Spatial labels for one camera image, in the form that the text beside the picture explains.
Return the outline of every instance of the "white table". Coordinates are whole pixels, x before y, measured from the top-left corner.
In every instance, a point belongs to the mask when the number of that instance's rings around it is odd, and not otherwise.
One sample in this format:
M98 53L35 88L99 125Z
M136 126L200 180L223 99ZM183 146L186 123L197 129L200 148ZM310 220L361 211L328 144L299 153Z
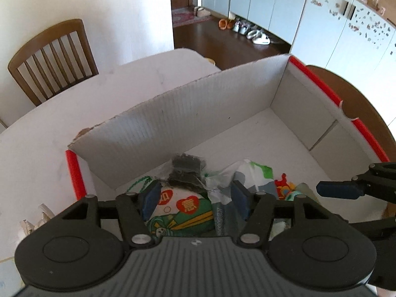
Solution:
M76 201L65 150L80 130L219 71L188 49L157 54L62 92L0 134L0 260L14 254L19 221L39 220L41 203L57 214Z

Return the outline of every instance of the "rug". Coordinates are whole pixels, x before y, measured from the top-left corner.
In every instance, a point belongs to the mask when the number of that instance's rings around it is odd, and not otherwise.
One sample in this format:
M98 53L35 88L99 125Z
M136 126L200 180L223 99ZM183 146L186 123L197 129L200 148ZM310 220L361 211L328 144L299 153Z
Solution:
M180 27L181 25L190 25L192 23L199 23L210 20L210 16L194 17L194 10L191 7L180 8L172 10L172 24L173 27Z

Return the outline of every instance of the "cardboard box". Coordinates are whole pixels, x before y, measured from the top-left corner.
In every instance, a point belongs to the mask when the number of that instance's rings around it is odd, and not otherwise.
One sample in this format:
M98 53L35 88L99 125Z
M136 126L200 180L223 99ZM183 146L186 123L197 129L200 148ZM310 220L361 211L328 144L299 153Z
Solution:
M76 196L114 199L183 152L213 171L248 158L314 191L321 180L350 180L388 158L341 101L289 55L190 82L82 131L67 151ZM369 196L319 200L350 222L379 219L386 207Z

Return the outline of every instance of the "orange toy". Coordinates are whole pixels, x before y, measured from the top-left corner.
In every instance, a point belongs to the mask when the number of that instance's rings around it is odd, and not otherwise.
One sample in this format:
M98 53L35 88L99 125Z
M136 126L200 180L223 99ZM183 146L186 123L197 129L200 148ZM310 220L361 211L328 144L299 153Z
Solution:
M293 192L296 189L296 186L292 182L288 183L286 173L282 174L282 180L275 180L274 182L279 200L284 200L290 192Z

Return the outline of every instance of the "metal pin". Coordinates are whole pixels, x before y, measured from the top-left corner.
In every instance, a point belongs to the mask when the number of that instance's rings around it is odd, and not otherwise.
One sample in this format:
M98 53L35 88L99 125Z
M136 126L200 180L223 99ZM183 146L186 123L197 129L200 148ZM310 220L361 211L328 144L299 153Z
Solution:
M151 237L148 234L140 233L135 234L132 237L132 242L134 244L148 244L151 241Z
M260 241L260 237L254 233L245 233L240 239L244 244L256 244Z

